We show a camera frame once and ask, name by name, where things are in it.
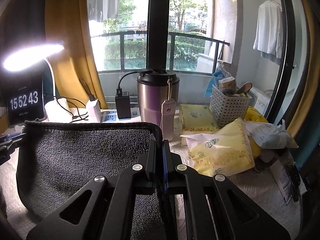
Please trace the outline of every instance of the silver screw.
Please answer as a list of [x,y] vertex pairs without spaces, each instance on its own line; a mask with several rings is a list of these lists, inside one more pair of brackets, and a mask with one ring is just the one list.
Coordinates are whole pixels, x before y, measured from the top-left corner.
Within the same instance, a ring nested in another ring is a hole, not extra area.
[[185,170],[187,169],[187,166],[184,165],[184,164],[179,164],[179,165],[177,166],[177,169],[178,169],[179,171],[185,171]]
[[135,170],[135,171],[140,171],[142,170],[142,165],[141,164],[135,164],[132,166],[132,169]]
[[224,181],[226,179],[225,176],[223,176],[222,174],[218,174],[214,177],[217,181]]
[[94,178],[95,182],[103,182],[104,181],[104,177],[101,175],[98,175],[97,177]]

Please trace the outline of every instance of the microfiber cloth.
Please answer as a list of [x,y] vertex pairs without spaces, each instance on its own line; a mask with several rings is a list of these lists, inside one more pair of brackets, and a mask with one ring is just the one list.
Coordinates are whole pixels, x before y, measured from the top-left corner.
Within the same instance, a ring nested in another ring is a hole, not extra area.
[[18,193],[25,207],[44,218],[95,175],[106,177],[137,163],[155,139],[156,192],[137,195],[132,240],[177,239],[168,195],[163,190],[162,134],[151,123],[25,122],[19,149]]

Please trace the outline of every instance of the black metal railing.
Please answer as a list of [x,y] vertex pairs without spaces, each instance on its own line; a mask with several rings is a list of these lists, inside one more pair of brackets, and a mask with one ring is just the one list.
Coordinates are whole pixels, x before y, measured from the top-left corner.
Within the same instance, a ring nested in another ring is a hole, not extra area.
[[[121,71],[124,71],[124,70],[126,70],[124,67],[124,64],[125,64],[124,36],[125,35],[135,35],[135,34],[147,34],[147,31],[127,31],[127,32],[117,32],[117,33],[105,33],[102,35],[93,36],[92,38],[120,36],[120,65],[121,65]],[[176,40],[175,38],[176,38],[176,36],[199,39],[199,40],[204,40],[204,41],[210,41],[211,43],[216,43],[212,72],[215,71],[215,66],[217,65],[219,45],[224,44],[224,45],[230,46],[230,43],[228,43],[228,42],[219,41],[216,39],[211,39],[211,38],[207,38],[207,37],[203,37],[203,36],[199,36],[199,35],[193,35],[193,34],[187,34],[187,33],[176,33],[176,32],[169,32],[168,35],[171,36],[170,65],[169,65],[169,70],[171,70],[171,71],[174,71],[173,63],[174,63],[174,51],[175,51],[175,40]]]

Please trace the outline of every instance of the balcony railing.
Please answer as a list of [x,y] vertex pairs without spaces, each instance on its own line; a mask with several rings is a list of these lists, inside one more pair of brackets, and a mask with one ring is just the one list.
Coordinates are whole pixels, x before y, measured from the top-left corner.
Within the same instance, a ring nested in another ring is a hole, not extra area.
[[[120,36],[120,70],[128,70],[125,68],[125,42],[124,42],[124,36],[125,35],[144,35],[147,34],[147,31],[126,31],[126,32],[117,32],[117,33],[105,33],[102,35],[94,36],[95,37],[112,37],[112,36]],[[203,41],[210,41],[209,48],[212,46],[213,43],[216,43],[215,46],[215,52],[214,52],[214,60],[213,60],[213,68],[212,72],[215,72],[215,67],[217,65],[217,60],[218,60],[218,52],[219,52],[219,45],[227,45],[230,46],[230,43],[225,42],[225,41],[219,41],[216,39],[211,39],[199,35],[193,35],[193,34],[188,34],[188,33],[176,33],[176,32],[169,32],[168,35],[171,37],[171,42],[170,42],[170,56],[169,56],[169,70],[170,71],[176,71],[174,69],[174,60],[175,60],[175,51],[176,51],[176,37],[186,37],[186,38],[193,38],[193,39],[198,39],[198,40],[203,40]]]

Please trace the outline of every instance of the white plastic basket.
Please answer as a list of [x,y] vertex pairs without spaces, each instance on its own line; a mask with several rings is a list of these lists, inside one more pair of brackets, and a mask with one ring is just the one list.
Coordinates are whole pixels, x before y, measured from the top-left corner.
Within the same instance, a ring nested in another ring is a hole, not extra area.
[[228,97],[224,95],[216,86],[213,86],[210,101],[210,111],[215,117],[218,126],[224,127],[228,123],[241,117],[244,119],[251,97]]

